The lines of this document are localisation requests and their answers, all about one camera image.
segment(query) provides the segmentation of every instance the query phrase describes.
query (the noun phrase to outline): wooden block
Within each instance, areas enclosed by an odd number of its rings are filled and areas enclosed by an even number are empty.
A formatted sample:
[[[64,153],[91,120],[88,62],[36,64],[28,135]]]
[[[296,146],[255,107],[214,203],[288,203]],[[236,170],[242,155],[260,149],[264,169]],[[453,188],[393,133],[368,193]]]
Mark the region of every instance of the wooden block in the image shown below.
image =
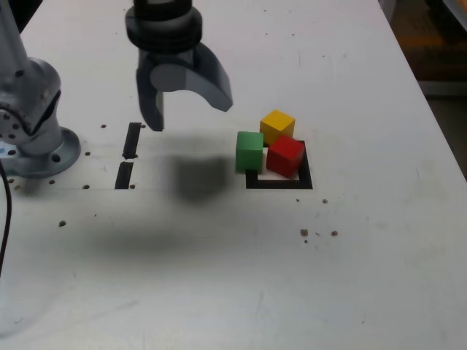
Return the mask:
[[[281,135],[293,137],[294,128],[295,119],[278,110],[271,112],[260,122],[260,133],[264,134],[267,145],[272,145]]]
[[[256,170],[263,167],[262,133],[240,131],[236,138],[235,167],[237,171]]]
[[[304,159],[305,146],[289,136],[280,136],[268,150],[266,168],[284,177],[297,173]]]

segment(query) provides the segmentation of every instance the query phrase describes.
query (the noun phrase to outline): white table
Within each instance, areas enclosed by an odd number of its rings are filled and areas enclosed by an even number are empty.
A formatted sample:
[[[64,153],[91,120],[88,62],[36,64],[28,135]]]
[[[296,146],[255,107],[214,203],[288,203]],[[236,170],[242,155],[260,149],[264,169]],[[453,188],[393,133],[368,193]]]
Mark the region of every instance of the white table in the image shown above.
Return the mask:
[[[83,154],[54,185],[12,184],[0,349],[465,349],[466,182],[379,4],[195,3],[235,104],[167,95],[135,190],[113,190],[142,121],[129,1],[47,0],[23,33],[61,74]],[[313,190],[247,190],[232,170],[237,131],[276,108]]]

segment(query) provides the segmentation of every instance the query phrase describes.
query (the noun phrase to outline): black cable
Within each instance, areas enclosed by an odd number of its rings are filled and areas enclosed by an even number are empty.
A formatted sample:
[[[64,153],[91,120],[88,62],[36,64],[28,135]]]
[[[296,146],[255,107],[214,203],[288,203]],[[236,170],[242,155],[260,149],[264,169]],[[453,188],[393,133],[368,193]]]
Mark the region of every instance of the black cable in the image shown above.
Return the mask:
[[[0,248],[0,276],[1,276],[1,269],[3,268],[3,260],[5,258],[5,251],[7,250],[9,224],[12,221],[12,193],[9,190],[7,173],[5,173],[5,169],[3,168],[1,161],[0,161],[0,175],[1,175],[1,179],[3,180],[3,185],[5,186],[5,193],[7,195],[7,219],[5,220],[5,230],[3,232],[3,239],[1,240],[1,248]]]

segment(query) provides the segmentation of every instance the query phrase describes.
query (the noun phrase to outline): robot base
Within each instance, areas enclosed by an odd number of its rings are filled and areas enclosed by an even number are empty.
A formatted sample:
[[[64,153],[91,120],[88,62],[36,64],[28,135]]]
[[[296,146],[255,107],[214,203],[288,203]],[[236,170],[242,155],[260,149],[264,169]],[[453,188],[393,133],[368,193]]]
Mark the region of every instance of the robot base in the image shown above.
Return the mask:
[[[63,141],[56,149],[45,155],[26,157],[16,147],[9,148],[1,159],[8,175],[16,175],[28,179],[43,179],[65,171],[78,159],[81,153],[78,136],[67,128],[61,128]]]

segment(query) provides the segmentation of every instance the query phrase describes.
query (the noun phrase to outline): floor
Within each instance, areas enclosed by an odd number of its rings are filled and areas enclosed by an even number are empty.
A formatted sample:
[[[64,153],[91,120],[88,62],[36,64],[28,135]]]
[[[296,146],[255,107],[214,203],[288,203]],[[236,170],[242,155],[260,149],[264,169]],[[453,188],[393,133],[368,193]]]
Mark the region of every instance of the floor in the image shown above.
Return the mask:
[[[467,100],[428,100],[428,104],[467,178]]]
[[[428,9],[425,0],[398,0],[393,16],[393,26],[396,16],[416,18],[414,13]],[[451,147],[464,177],[467,178],[467,98],[461,99],[428,99],[444,137]]]

